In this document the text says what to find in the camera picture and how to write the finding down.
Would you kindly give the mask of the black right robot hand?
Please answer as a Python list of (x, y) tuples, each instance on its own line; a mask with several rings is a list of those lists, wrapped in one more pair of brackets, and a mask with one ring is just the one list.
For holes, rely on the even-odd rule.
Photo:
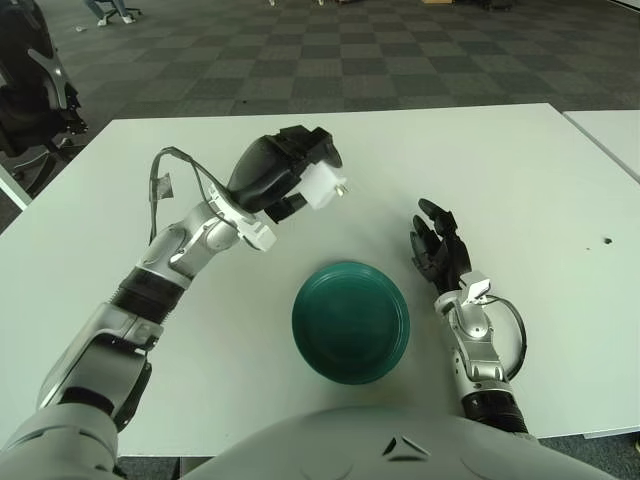
[(433, 226), (429, 227), (421, 216), (413, 216), (410, 243), (414, 266), (440, 295), (460, 291), (461, 305), (480, 304), (489, 291), (489, 283), (478, 296), (469, 296), (469, 287), (463, 277), (472, 273), (471, 260), (466, 244), (457, 233), (453, 213), (424, 198), (418, 201), (418, 207)]

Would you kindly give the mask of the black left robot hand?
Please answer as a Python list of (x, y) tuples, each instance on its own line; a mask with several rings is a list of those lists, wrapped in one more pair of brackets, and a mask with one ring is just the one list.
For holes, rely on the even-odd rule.
[(226, 190), (242, 210), (278, 223), (308, 205), (326, 206), (345, 181), (332, 135), (317, 127), (284, 128), (254, 141), (236, 164)]

